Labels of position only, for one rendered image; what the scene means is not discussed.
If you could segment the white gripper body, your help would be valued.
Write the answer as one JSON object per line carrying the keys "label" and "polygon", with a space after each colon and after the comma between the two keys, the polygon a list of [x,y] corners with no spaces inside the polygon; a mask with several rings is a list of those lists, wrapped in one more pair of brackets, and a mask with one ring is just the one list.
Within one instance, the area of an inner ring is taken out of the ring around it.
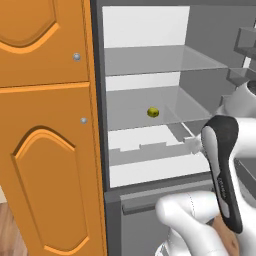
{"label": "white gripper body", "polygon": [[197,154],[203,151],[201,135],[185,138],[184,143],[189,151],[193,154]]}

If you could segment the grey fridge crisper drawer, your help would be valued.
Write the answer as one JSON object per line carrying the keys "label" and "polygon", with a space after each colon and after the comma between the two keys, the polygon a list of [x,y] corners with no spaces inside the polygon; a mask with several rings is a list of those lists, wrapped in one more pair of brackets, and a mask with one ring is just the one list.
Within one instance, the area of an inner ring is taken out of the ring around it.
{"label": "grey fridge crisper drawer", "polygon": [[195,137],[184,123],[110,131],[111,166],[189,155]]}

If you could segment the glass fridge shelf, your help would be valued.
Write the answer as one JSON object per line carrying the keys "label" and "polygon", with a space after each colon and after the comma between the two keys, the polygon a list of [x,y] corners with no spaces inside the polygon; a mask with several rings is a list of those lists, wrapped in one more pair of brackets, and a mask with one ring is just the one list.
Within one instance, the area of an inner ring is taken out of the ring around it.
{"label": "glass fridge shelf", "polygon": [[226,65],[188,47],[150,46],[107,48],[107,76],[222,69]]}
{"label": "glass fridge shelf", "polygon": [[[155,107],[159,115],[147,115]],[[108,130],[157,126],[204,120],[210,113],[179,86],[157,87],[107,93]]]}

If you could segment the grey fridge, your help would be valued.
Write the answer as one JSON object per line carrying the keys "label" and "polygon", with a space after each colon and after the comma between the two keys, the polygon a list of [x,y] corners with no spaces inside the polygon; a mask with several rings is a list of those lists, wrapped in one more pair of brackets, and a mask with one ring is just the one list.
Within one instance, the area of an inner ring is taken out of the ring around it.
{"label": "grey fridge", "polygon": [[[234,50],[241,27],[256,28],[256,0],[91,0],[108,256],[121,256],[121,196],[211,180],[200,154],[109,164],[107,93],[179,86],[209,113],[185,121],[196,136],[236,89],[231,68],[250,59]],[[188,46],[224,65],[222,69],[107,76],[107,48]]]}

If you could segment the grey fridge door with bins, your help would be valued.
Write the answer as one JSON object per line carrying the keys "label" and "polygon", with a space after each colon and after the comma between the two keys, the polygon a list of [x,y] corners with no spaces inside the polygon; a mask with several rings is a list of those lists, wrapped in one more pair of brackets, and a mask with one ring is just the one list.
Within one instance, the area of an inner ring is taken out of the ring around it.
{"label": "grey fridge door with bins", "polygon": [[[256,120],[256,28],[241,27],[234,50],[250,59],[247,67],[231,68],[228,79],[236,85],[235,91],[224,100],[224,113]],[[256,206],[256,156],[238,157],[235,167],[242,194]]]}

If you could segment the yellow-green round fruit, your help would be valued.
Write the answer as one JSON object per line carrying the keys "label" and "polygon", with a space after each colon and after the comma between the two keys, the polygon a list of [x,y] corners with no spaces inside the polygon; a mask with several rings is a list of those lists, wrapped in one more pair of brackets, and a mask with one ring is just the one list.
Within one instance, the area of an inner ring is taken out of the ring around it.
{"label": "yellow-green round fruit", "polygon": [[150,107],[148,110],[147,110],[147,115],[149,117],[157,117],[159,115],[159,110],[155,107]]}

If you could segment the grey freezer drawer front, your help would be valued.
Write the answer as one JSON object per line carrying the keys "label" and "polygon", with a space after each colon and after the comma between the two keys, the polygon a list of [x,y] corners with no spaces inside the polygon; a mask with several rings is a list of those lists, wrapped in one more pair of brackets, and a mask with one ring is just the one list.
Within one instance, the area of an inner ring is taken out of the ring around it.
{"label": "grey freezer drawer front", "polygon": [[204,180],[122,195],[121,256],[154,256],[156,249],[166,240],[168,233],[168,228],[158,220],[155,209],[124,215],[122,211],[123,201],[199,190],[208,191],[212,187],[211,180]]}

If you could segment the tall orange cupboard door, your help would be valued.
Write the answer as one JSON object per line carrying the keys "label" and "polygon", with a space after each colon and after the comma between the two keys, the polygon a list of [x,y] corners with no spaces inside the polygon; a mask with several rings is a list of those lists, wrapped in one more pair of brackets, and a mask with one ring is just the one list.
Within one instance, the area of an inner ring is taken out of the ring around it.
{"label": "tall orange cupboard door", "polygon": [[0,185],[31,256],[106,256],[93,135],[87,83],[0,90]]}

